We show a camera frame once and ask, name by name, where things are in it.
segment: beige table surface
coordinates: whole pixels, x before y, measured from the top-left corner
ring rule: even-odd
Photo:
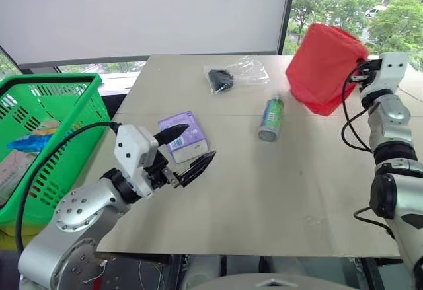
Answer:
[[[158,132],[157,122],[191,110],[215,159],[186,188],[166,186],[132,206],[99,245],[100,251],[183,254],[267,254],[279,256],[396,256],[383,229],[353,219],[369,202],[374,161],[343,144],[342,109],[318,116],[289,93],[284,74],[290,57],[262,56],[271,81],[212,95],[203,66],[221,67],[235,56],[153,55],[114,120]],[[280,138],[258,139],[266,101],[280,89],[286,104]],[[423,106],[399,92],[412,112],[417,153],[423,153]],[[361,110],[355,92],[350,112]],[[367,117],[357,123],[369,137]],[[118,166],[107,132],[79,183]],[[184,164],[172,163],[173,170]]]

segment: tissue box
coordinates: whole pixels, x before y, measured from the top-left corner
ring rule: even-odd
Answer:
[[[187,161],[208,152],[206,137],[191,111],[161,120],[159,129],[162,131],[177,124],[188,124],[190,127],[178,139],[167,145],[167,149],[176,163]]]

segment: red cloth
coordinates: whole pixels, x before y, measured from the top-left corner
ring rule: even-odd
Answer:
[[[347,75],[368,55],[366,47],[349,33],[312,24],[286,69],[292,95],[312,112],[330,115],[342,102]],[[348,86],[346,96],[353,89]]]

